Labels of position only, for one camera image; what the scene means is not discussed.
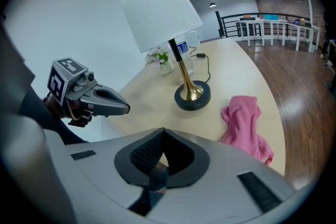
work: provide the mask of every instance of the table lamp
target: table lamp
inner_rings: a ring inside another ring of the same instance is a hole
[[[119,0],[140,52],[169,42],[184,84],[175,92],[177,105],[185,110],[204,107],[211,98],[208,84],[192,81],[188,75],[175,37],[202,26],[189,0]]]

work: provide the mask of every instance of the small flowers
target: small flowers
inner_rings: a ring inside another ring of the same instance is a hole
[[[148,51],[145,57],[145,66],[154,65],[159,67],[162,63],[168,61],[168,52],[169,48],[166,45],[167,43],[161,44]]]

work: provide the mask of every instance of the pink cloth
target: pink cloth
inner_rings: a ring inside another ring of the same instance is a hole
[[[256,97],[233,96],[230,105],[222,109],[228,129],[220,142],[240,148],[269,165],[274,153],[266,140],[257,134],[256,122],[260,115]]]

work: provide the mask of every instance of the white lamp shade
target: white lamp shade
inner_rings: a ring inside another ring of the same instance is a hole
[[[189,0],[120,0],[140,52],[202,26]]]

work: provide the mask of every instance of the brick wall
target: brick wall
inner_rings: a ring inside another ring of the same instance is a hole
[[[309,18],[308,0],[256,0],[259,12],[286,13]],[[324,28],[324,6],[320,0],[311,0],[313,11],[313,25],[320,27],[319,46],[323,45]]]

